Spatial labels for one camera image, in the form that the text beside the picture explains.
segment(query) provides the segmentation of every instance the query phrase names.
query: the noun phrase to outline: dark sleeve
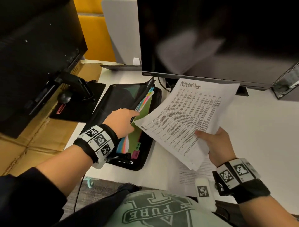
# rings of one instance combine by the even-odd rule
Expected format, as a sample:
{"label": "dark sleeve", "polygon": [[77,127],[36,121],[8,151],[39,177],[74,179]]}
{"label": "dark sleeve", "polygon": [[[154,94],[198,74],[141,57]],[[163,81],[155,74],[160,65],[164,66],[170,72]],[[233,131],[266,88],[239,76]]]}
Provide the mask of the dark sleeve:
{"label": "dark sleeve", "polygon": [[0,226],[51,226],[65,203],[65,195],[36,168],[0,177]]}

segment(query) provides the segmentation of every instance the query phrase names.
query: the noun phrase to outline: monitor stand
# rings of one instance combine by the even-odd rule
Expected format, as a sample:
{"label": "monitor stand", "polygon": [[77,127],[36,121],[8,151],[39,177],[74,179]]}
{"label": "monitor stand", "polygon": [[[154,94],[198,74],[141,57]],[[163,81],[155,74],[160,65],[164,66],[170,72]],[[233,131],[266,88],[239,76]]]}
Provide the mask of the monitor stand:
{"label": "monitor stand", "polygon": [[[176,83],[178,81],[177,79],[170,79],[170,78],[165,78],[165,80],[167,82],[166,83],[166,88],[170,88],[170,89],[174,88],[174,86],[176,85]],[[236,92],[236,95],[249,96],[248,92],[247,92],[247,89],[244,86],[239,86],[239,88]]]}
{"label": "monitor stand", "polygon": [[106,85],[92,81],[85,82],[84,79],[67,72],[60,75],[56,81],[69,84],[67,90],[72,93],[72,96],[68,103],[58,103],[50,114],[50,118],[88,122]]}

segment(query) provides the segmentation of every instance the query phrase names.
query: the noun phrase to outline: wristband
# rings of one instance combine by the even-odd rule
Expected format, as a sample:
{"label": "wristband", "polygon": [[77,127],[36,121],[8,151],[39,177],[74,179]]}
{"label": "wristband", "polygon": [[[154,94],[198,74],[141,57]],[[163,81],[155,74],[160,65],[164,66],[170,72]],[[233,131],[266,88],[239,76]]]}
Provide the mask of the wristband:
{"label": "wristband", "polygon": [[102,127],[95,125],[80,134],[74,142],[75,145],[81,147],[82,150],[92,159],[93,163],[103,162],[117,143],[117,141],[112,141],[112,137],[115,141],[115,132],[107,125],[101,126],[106,128],[107,131],[105,131]]}
{"label": "wristband", "polygon": [[213,171],[213,176],[219,195],[232,195],[237,203],[270,195],[258,172],[245,158],[224,163]]}

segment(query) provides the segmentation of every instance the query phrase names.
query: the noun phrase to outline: cardboard box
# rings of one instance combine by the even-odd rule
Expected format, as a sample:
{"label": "cardboard box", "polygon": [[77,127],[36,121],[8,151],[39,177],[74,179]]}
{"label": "cardboard box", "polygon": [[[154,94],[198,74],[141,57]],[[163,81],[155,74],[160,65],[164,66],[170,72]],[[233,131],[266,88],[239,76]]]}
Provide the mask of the cardboard box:
{"label": "cardboard box", "polygon": [[[98,63],[79,62],[71,73],[91,81],[98,80],[101,71]],[[17,139],[0,134],[0,175],[18,176],[64,149],[78,123],[50,119],[49,115],[57,105],[57,96],[66,87],[62,84],[57,89]]]}

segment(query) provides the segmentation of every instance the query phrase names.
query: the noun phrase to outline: person's left hand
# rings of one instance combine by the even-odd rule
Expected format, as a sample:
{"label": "person's left hand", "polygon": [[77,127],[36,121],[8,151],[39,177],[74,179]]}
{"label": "person's left hand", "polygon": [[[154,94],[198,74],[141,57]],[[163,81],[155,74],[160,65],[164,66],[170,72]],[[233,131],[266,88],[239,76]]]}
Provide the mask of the person's left hand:
{"label": "person's left hand", "polygon": [[130,121],[132,117],[138,115],[139,113],[134,110],[118,109],[112,111],[112,113],[104,120],[103,124],[108,125],[120,139],[134,131],[134,127],[131,125]]}

